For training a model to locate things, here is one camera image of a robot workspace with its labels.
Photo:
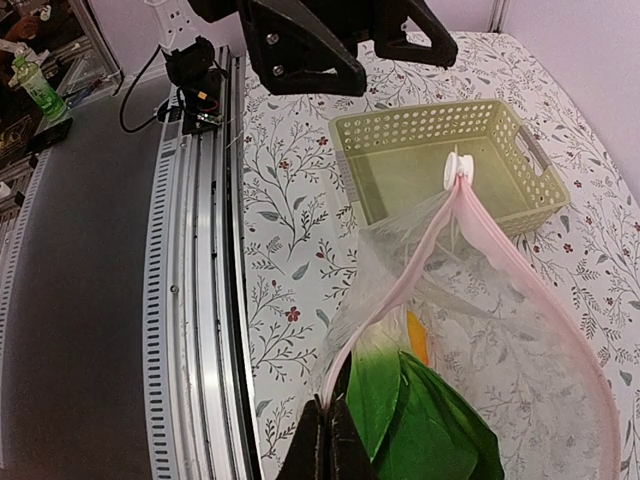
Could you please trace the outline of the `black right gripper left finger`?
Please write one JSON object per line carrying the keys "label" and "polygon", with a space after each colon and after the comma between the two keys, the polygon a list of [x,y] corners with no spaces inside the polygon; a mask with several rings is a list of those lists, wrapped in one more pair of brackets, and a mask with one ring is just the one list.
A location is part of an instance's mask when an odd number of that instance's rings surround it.
{"label": "black right gripper left finger", "polygon": [[325,467],[326,417],[318,398],[304,405],[278,480],[321,480]]}

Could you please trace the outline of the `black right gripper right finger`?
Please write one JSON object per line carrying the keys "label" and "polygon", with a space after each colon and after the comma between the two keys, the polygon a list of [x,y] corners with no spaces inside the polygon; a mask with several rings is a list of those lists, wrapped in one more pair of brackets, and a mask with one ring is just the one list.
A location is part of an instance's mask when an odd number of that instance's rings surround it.
{"label": "black right gripper right finger", "polygon": [[329,479],[377,479],[344,397],[332,403],[328,427]]}

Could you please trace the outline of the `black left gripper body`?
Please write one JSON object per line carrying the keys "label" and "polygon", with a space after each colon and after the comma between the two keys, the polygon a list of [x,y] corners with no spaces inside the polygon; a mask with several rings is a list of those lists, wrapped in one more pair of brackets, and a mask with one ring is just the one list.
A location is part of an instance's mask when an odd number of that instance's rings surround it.
{"label": "black left gripper body", "polygon": [[[248,9],[248,1],[189,1],[193,11],[208,23],[214,23],[239,13],[238,4]],[[374,40],[382,30],[376,25],[376,19],[396,23],[396,29],[409,17],[406,1],[300,1],[321,21],[339,40],[361,42]],[[247,10],[241,18],[246,42],[255,37],[255,22]]]}

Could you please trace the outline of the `clear zip top bag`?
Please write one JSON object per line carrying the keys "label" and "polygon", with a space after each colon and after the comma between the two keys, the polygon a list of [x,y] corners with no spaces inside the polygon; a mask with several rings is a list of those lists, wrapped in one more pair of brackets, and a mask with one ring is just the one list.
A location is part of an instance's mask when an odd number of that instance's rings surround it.
{"label": "clear zip top bag", "polygon": [[346,400],[371,326],[426,327],[429,367],[498,438],[502,479],[615,479],[618,410],[576,322],[475,195],[453,188],[358,235],[356,274],[325,334],[307,401]]}

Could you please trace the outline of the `green white bok choy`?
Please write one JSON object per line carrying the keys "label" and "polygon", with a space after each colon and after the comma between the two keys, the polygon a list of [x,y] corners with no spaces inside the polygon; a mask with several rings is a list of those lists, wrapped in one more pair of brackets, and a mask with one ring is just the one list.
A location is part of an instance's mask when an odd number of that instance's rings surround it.
{"label": "green white bok choy", "polygon": [[496,434],[405,339],[376,324],[351,356],[346,402],[376,475],[504,478]]}

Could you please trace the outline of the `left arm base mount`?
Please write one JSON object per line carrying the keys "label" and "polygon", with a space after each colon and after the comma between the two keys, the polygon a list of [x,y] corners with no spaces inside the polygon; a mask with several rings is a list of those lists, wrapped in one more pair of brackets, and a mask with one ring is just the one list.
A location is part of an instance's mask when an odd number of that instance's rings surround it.
{"label": "left arm base mount", "polygon": [[217,131],[224,120],[221,96],[228,73],[216,60],[213,44],[197,36],[190,46],[163,57],[176,91],[160,107],[158,119],[181,120],[183,135]]}

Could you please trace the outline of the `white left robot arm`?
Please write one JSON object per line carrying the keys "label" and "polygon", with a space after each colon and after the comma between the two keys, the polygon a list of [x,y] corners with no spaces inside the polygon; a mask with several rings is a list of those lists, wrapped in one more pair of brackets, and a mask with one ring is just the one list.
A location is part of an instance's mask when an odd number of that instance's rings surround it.
{"label": "white left robot arm", "polygon": [[274,95],[361,96],[366,72],[358,45],[383,59],[454,65],[458,47],[423,1],[151,1],[164,56],[208,50],[196,26],[238,14],[253,71]]}

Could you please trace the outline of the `yellow orange mango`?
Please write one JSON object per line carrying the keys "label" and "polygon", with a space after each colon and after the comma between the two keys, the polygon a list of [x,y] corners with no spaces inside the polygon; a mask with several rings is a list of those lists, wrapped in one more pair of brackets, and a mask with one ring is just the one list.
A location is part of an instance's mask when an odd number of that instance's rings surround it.
{"label": "yellow orange mango", "polygon": [[407,329],[413,354],[426,366],[430,365],[428,352],[428,334],[426,327],[411,311],[407,312]]}

